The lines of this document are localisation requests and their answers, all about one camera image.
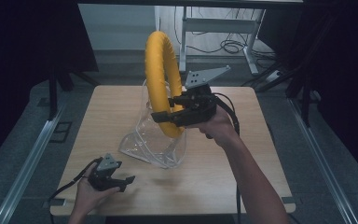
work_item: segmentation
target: transparent plastic container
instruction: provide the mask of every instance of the transparent plastic container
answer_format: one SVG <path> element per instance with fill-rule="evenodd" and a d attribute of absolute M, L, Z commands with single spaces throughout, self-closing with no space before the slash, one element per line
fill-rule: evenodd
<path fill-rule="evenodd" d="M 166 89 L 170 97 L 168 83 Z M 164 169 L 177 167 L 186 154 L 186 130 L 180 137 L 170 138 L 153 121 L 151 113 L 153 109 L 144 82 L 139 121 L 134 132 L 127 134 L 121 140 L 119 151 Z"/>

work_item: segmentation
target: wooden table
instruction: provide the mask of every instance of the wooden table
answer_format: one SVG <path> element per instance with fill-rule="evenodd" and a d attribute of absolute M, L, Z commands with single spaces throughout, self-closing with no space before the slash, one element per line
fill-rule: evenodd
<path fill-rule="evenodd" d="M 255 92 L 246 87 L 212 88 L 233 101 L 241 138 L 252 152 L 288 213 L 296 209 Z M 60 186 L 69 183 L 90 161 L 111 153 L 122 165 L 114 178 L 136 175 L 124 193 L 109 197 L 92 214 L 102 216 L 235 214 L 236 182 L 224 151 L 198 130 L 187 130 L 186 157 L 175 169 L 161 169 L 118 151 L 133 132 L 141 108 L 140 86 L 95 88 L 79 129 Z M 55 216 L 71 214 L 76 185 L 59 194 L 64 206 L 51 206 Z"/>

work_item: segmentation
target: yellow ring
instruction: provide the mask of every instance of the yellow ring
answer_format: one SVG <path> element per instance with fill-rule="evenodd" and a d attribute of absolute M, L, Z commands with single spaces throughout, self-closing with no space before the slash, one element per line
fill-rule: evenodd
<path fill-rule="evenodd" d="M 182 110 L 183 108 L 179 105 L 173 109 L 170 108 L 165 87 L 164 69 L 167 72 L 171 97 L 181 95 L 182 82 L 171 41 L 164 33 L 156 31 L 148 37 L 145 51 L 146 85 L 150 104 L 154 112 L 172 113 Z M 184 130 L 183 127 L 176 127 L 171 122 L 163 122 L 158 125 L 164 134 L 171 138 L 179 137 Z"/>

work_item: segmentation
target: metal bracket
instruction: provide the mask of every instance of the metal bracket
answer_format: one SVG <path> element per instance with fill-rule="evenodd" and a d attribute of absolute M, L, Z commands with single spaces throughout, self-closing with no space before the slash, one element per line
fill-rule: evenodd
<path fill-rule="evenodd" d="M 109 170 L 109 169 L 117 169 L 120 167 L 120 164 L 115 161 L 115 159 L 109 153 L 103 157 L 103 160 L 97 167 L 97 171 Z"/>
<path fill-rule="evenodd" d="M 230 66 L 201 70 L 197 72 L 188 72 L 185 87 L 186 89 L 195 88 L 207 84 L 208 82 L 220 77 L 231 69 Z"/>

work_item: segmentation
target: human hand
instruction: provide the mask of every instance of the human hand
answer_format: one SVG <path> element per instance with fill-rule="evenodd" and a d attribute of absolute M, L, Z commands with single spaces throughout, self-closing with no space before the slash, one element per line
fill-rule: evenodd
<path fill-rule="evenodd" d="M 211 119 L 188 125 L 186 128 L 198 128 L 201 133 L 210 135 L 220 147 L 225 146 L 232 136 L 237 136 L 227 112 L 219 105 L 216 108 L 216 114 Z"/>
<path fill-rule="evenodd" d="M 72 211 L 69 223 L 81 223 L 85 216 L 94 209 L 98 203 L 109 195 L 120 191 L 119 187 L 98 191 L 92 187 L 87 177 L 90 176 L 92 169 L 96 166 L 93 163 L 77 184 L 77 193 L 74 210 Z"/>

